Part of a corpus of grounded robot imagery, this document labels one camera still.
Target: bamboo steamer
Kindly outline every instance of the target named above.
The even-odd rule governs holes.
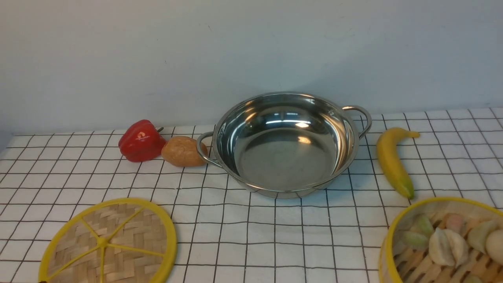
[[[470,247],[469,260],[458,268],[433,263],[428,251],[413,251],[401,244],[395,231],[408,230],[415,216],[427,215],[434,227],[445,228],[446,216],[451,213],[467,217],[463,237],[481,221],[496,220],[503,228],[503,213],[493,207],[456,197],[435,197],[417,202],[404,209],[389,227],[379,256],[381,283],[459,283],[475,275],[484,283],[503,281],[503,266],[489,256]]]
[[[68,221],[39,268],[47,283],[165,282],[177,253],[166,211],[139,198],[96,204]]]

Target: pot rim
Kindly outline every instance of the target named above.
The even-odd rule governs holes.
[[[304,96],[304,97],[308,97],[308,98],[312,98],[312,99],[316,99],[316,100],[319,100],[321,102],[324,102],[328,105],[330,105],[332,108],[334,108],[339,114],[341,114],[342,116],[344,116],[347,121],[349,122],[350,126],[351,126],[351,129],[352,129],[352,132],[353,132],[353,143],[352,143],[352,146],[353,146],[353,151],[351,153],[351,155],[348,156],[348,158],[346,158],[345,160],[345,163],[344,165],[339,168],[337,171],[334,171],[330,176],[326,177],[326,178],[323,178],[322,180],[320,181],[317,181],[317,182],[314,182],[314,183],[310,183],[310,184],[306,184],[306,185],[303,185],[303,186],[300,186],[300,187],[295,187],[293,189],[289,189],[289,190],[274,190],[274,189],[267,189],[257,183],[254,183],[250,180],[246,180],[244,178],[242,178],[241,176],[237,175],[234,171],[232,171],[223,161],[221,155],[220,155],[220,152],[218,151],[218,148],[216,146],[216,141],[217,141],[217,137],[218,137],[218,133],[221,131],[220,128],[222,127],[222,125],[225,123],[227,117],[234,111],[236,110],[238,107],[242,106],[243,104],[246,104],[252,100],[255,100],[257,98],[261,98],[261,97],[266,97],[266,96],[273,96],[273,95],[299,95],[299,96]],[[281,192],[281,193],[296,193],[296,192],[299,192],[299,191],[304,191],[304,190],[310,190],[310,189],[314,189],[316,187],[319,187],[323,184],[326,184],[328,182],[331,182],[334,178],[336,178],[338,175],[340,175],[345,169],[347,169],[349,167],[349,165],[353,162],[353,160],[355,159],[355,156],[358,152],[358,148],[359,148],[359,145],[360,145],[360,138],[359,138],[359,133],[357,132],[356,130],[356,126],[355,126],[355,123],[353,121],[353,119],[351,118],[350,115],[347,114],[347,112],[342,108],[340,107],[339,105],[327,100],[327,99],[324,99],[324,98],[321,98],[321,97],[318,97],[318,96],[315,96],[315,95],[311,95],[311,94],[307,94],[307,93],[303,93],[303,92],[270,92],[270,93],[264,93],[264,94],[260,94],[260,95],[257,95],[257,96],[253,96],[251,98],[248,98],[244,101],[241,101],[239,102],[238,104],[234,105],[232,108],[230,108],[223,116],[222,118],[220,118],[220,120],[218,121],[218,123],[216,124],[215,126],[215,130],[213,131],[213,135],[212,135],[212,141],[211,141],[212,145],[213,145],[213,150],[214,150],[214,155],[215,155],[215,158],[216,160],[218,161],[218,163],[220,164],[220,166],[229,174],[231,175],[234,179],[236,179],[237,181],[239,182],[242,182],[250,187],[253,187],[254,189],[256,190],[266,190],[266,191],[270,191],[270,192]]]

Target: stainless steel pot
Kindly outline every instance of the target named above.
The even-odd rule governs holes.
[[[367,117],[363,132],[345,110]],[[197,151],[252,191],[303,197],[328,187],[350,165],[371,125],[370,114],[359,106],[339,107],[304,93],[267,93],[232,107],[214,132],[199,136]],[[209,136],[216,160],[201,150]]]

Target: banana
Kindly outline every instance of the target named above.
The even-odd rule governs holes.
[[[400,161],[396,144],[407,137],[419,137],[419,135],[416,131],[390,128],[379,137],[376,145],[377,160],[384,176],[399,194],[408,199],[414,198],[414,185]]]

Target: yellow spoke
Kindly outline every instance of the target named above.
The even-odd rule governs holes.
[[[150,255],[156,255],[156,256],[164,257],[163,254],[158,253],[158,252],[153,252],[153,251],[149,251],[149,250],[138,249],[138,248],[133,248],[133,247],[128,247],[128,246],[116,245],[116,244],[111,244],[111,243],[108,243],[107,247],[118,248],[118,249],[125,249],[125,250],[131,250],[131,251],[135,251],[135,252],[146,253],[146,254],[150,254]]]
[[[99,238],[98,234],[96,234],[96,232],[91,228],[91,226],[89,226],[89,224],[87,222],[84,221],[83,218],[80,219],[80,221],[82,223],[84,223],[84,226],[89,230],[89,232],[91,232],[91,234],[96,238],[96,240]]]
[[[138,213],[140,213],[142,210],[144,209],[144,207],[138,209],[137,212],[133,213],[133,215],[131,215],[130,217],[128,217],[128,219],[126,219],[126,221],[124,221],[123,223],[121,223],[121,225],[119,225],[114,231],[113,233],[107,237],[107,241],[110,241],[110,239],[112,239],[115,234],[117,234],[117,232],[119,232],[119,230],[124,226],[126,225],[126,223],[128,223],[131,219],[133,219],[133,217],[137,216]]]
[[[78,255],[77,257],[73,258],[71,261],[67,262],[65,265],[63,265],[58,270],[56,270],[56,272],[53,273],[51,276],[49,276],[46,281],[50,281],[54,276],[58,275],[58,273],[60,273],[63,269],[69,267],[72,263],[78,261],[79,259],[85,257],[86,255],[88,255],[88,254],[96,251],[98,248],[99,248],[99,246],[96,246],[96,247],[90,249],[89,251],[87,251],[87,252],[85,252],[85,253],[83,253],[81,255]]]
[[[105,276],[105,248],[101,248],[101,262],[100,262],[100,283],[103,283],[103,277]]]

